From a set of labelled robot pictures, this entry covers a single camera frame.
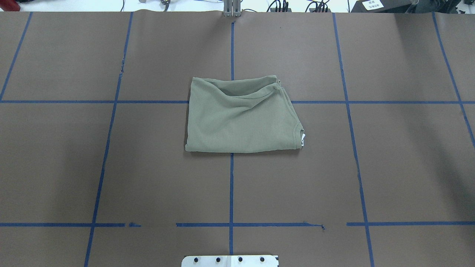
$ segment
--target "folded shirt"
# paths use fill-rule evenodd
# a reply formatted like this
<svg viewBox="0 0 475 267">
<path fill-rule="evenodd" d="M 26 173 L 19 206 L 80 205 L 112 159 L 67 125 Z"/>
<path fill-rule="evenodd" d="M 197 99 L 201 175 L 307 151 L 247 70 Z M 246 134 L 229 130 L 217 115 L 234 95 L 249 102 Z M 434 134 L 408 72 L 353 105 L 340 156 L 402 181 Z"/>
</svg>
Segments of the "folded shirt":
<svg viewBox="0 0 475 267">
<path fill-rule="evenodd" d="M 235 81 L 193 78 L 186 151 L 300 149 L 304 136 L 276 76 Z"/>
</svg>

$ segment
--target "blue tape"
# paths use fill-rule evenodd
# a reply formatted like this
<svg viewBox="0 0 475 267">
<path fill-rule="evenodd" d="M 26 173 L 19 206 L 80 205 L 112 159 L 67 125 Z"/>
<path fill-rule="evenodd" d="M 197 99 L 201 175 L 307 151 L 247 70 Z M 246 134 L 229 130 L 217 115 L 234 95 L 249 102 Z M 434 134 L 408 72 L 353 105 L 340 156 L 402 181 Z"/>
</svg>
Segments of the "blue tape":
<svg viewBox="0 0 475 267">
<path fill-rule="evenodd" d="M 230 154 L 229 168 L 229 254 L 233 254 L 234 223 L 234 153 Z"/>
<path fill-rule="evenodd" d="M 231 81 L 234 81 L 234 24 L 231 23 Z M 229 254 L 233 254 L 234 244 L 234 153 L 230 154 L 230 168 L 229 168 Z"/>
<path fill-rule="evenodd" d="M 84 267 L 87 267 L 89 264 L 89 255 L 91 255 L 91 248 L 92 248 L 92 239 L 94 237 L 94 229 L 95 227 L 91 227 L 89 231 L 89 241 L 87 242 L 87 250 L 86 250 L 86 257 L 84 259 Z"/>
<path fill-rule="evenodd" d="M 129 223 L 129 227 L 142 227 L 142 225 L 131 222 Z"/>
<path fill-rule="evenodd" d="M 321 224 L 311 224 L 307 222 L 236 222 L 234 227 L 320 227 Z"/>
<path fill-rule="evenodd" d="M 421 225 L 475 225 L 475 221 L 388 221 L 347 222 L 346 226 L 421 226 Z"/>
<path fill-rule="evenodd" d="M 114 100 L 0 100 L 0 103 L 11 104 L 113 104 Z M 117 100 L 118 104 L 188 104 L 188 100 Z M 293 104 L 444 104 L 458 105 L 459 101 L 380 101 L 380 100 L 295 100 Z M 462 101 L 465 105 L 473 105 L 475 101 Z"/>
<path fill-rule="evenodd" d="M 117 103 L 118 103 L 118 99 L 119 99 L 119 92 L 120 92 L 120 85 L 121 85 L 121 81 L 122 81 L 122 75 L 124 73 L 125 57 L 127 56 L 127 47 L 128 47 L 128 44 L 129 44 L 130 29 L 132 28 L 132 19 L 133 19 L 133 12 L 130 12 L 129 27 L 127 29 L 127 36 L 125 38 L 125 45 L 124 45 L 124 48 L 123 48 L 124 50 L 123 50 L 121 72 L 119 74 L 119 79 L 117 81 L 117 89 L 115 91 L 115 98 L 114 98 L 114 107 L 112 108 L 111 122 L 109 124 L 109 132 L 107 134 L 107 141 L 105 143 L 104 158 L 103 158 L 103 161 L 102 161 L 101 176 L 99 178 L 99 186 L 97 187 L 97 194 L 96 194 L 96 198 L 95 198 L 94 213 L 93 213 L 93 216 L 92 216 L 92 223 L 93 224 L 95 224 L 96 219 L 97 219 L 97 211 L 99 209 L 99 201 L 101 199 L 102 184 L 103 184 L 103 181 L 104 181 L 104 173 L 105 173 L 105 163 L 107 161 L 107 156 L 109 154 L 109 145 L 110 145 L 110 142 L 111 142 L 112 126 L 114 125 L 115 111 L 117 109 Z M 87 265 L 89 264 L 89 255 L 91 253 L 93 238 L 94 238 L 94 226 L 91 227 L 91 232 L 89 234 L 89 242 L 87 244 L 86 258 L 84 259 L 84 267 L 87 267 Z"/>
<path fill-rule="evenodd" d="M 229 227 L 228 222 L 189 222 L 189 223 L 177 223 L 177 227 Z"/>
<path fill-rule="evenodd" d="M 452 85 L 454 86 L 455 94 L 457 95 L 457 99 L 458 99 L 458 102 L 460 104 L 460 109 L 462 110 L 462 114 L 464 115 L 465 124 L 467 125 L 467 130 L 468 130 L 468 133 L 470 135 L 470 139 L 472 139 L 472 145 L 475 148 L 475 137 L 474 137 L 474 134 L 473 134 L 473 131 L 472 131 L 472 127 L 470 127 L 470 123 L 468 121 L 467 114 L 465 113 L 464 105 L 462 103 L 462 98 L 460 97 L 460 93 L 458 91 L 457 84 L 455 83 L 454 74 L 452 73 L 452 68 L 450 67 L 450 64 L 449 64 L 448 59 L 447 59 L 447 55 L 445 53 L 444 45 L 442 44 L 442 38 L 440 37 L 439 27 L 437 25 L 436 14 L 434 12 L 432 12 L 432 19 L 434 21 L 434 27 L 436 28 L 436 34 L 437 34 L 437 39 L 439 40 L 440 50 L 442 51 L 442 55 L 444 56 L 444 60 L 445 60 L 445 63 L 447 65 L 448 73 L 450 75 L 450 79 L 452 80 Z"/>
<path fill-rule="evenodd" d="M 119 104 L 188 104 L 188 100 L 118 100 Z"/>
<path fill-rule="evenodd" d="M 345 94 L 345 101 L 346 103 L 346 113 L 348 115 L 348 123 L 350 125 L 350 134 L 351 134 L 351 143 L 353 145 L 353 155 L 356 161 L 356 169 L 358 171 L 358 182 L 360 183 L 360 199 L 361 199 L 361 208 L 363 210 L 363 219 L 364 222 L 368 222 L 368 215 L 366 213 L 366 204 L 364 200 L 364 192 L 363 192 L 363 183 L 361 181 L 361 172 L 360 172 L 360 163 L 358 161 L 358 151 L 356 150 L 356 142 L 355 142 L 355 137 L 354 137 L 354 131 L 353 131 L 353 122 L 352 122 L 352 116 L 351 116 L 351 111 L 350 111 L 350 104 L 348 103 L 348 91 L 346 89 L 346 80 L 345 80 L 345 73 L 343 71 L 343 60 L 342 60 L 342 52 L 340 48 L 340 40 L 338 38 L 338 28 L 336 24 L 336 16 L 335 13 L 332 13 L 333 16 L 333 26 L 335 29 L 335 39 L 336 39 L 336 47 L 338 50 L 338 60 L 340 62 L 340 73 L 342 76 L 342 83 L 343 83 L 343 92 Z M 368 253 L 370 256 L 370 264 L 371 267 L 374 267 L 374 258 L 373 258 L 373 249 L 371 245 L 371 236 L 370 236 L 370 228 L 368 226 L 365 226 L 365 231 L 366 231 L 366 242 L 368 243 Z"/>
<path fill-rule="evenodd" d="M 112 104 L 114 100 L 1 100 L 13 104 Z"/>
<path fill-rule="evenodd" d="M 320 227 L 321 224 L 311 224 L 307 222 L 203 222 L 203 223 L 177 223 L 177 227 Z"/>
<path fill-rule="evenodd" d="M 2 222 L 0 227 L 91 227 L 92 223 Z"/>
<path fill-rule="evenodd" d="M 3 95 L 5 94 L 5 90 L 7 89 L 8 80 L 10 80 L 11 71 L 13 70 L 13 66 L 15 66 L 15 61 L 17 61 L 17 56 L 20 52 L 21 44 L 23 44 L 23 40 L 25 39 L 25 35 L 27 33 L 28 26 L 31 21 L 31 16 L 33 16 L 33 12 L 30 12 L 25 28 L 23 29 L 23 33 L 21 34 L 20 42 L 18 43 L 17 50 L 15 51 L 15 55 L 13 56 L 13 59 L 10 64 L 10 68 L 8 69 L 7 77 L 5 78 L 5 82 L 3 83 L 3 87 L 1 89 L 0 100 L 3 99 Z"/>
<path fill-rule="evenodd" d="M 0 222 L 0 227 L 125 227 L 125 223 Z"/>
<path fill-rule="evenodd" d="M 231 23 L 231 81 L 234 81 L 234 23 Z"/>
</svg>

